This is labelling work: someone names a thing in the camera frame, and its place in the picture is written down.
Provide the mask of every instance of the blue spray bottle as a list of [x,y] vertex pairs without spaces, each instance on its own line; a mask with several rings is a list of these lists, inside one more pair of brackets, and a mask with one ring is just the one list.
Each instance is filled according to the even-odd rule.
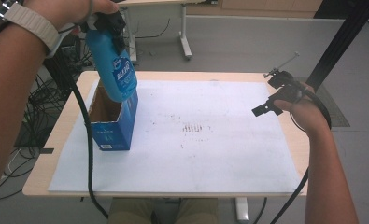
[[137,86],[135,70],[123,42],[125,22],[121,14],[92,15],[88,20],[86,44],[109,98],[123,102]]

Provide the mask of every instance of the gray floor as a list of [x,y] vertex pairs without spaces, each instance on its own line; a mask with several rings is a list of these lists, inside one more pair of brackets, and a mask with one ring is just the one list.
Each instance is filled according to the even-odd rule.
[[[137,36],[157,35],[167,21],[139,23]],[[136,70],[267,72],[299,51],[284,67],[295,77],[307,77],[342,21],[272,20],[189,17],[188,39],[193,57],[182,55],[177,38],[179,21],[171,20],[158,38],[138,39]],[[323,85],[350,127],[333,128],[341,160],[361,223],[369,223],[369,24],[366,24]],[[18,189],[19,180],[1,195]],[[287,198],[269,199],[260,223],[269,223]],[[110,200],[100,199],[108,209]],[[220,199],[220,223],[236,223],[232,199]],[[251,220],[263,198],[248,198]],[[157,213],[172,223],[175,201],[157,200]],[[303,223],[305,198],[297,199],[279,223]],[[0,201],[0,223],[106,223],[89,199],[29,198],[22,194]]]

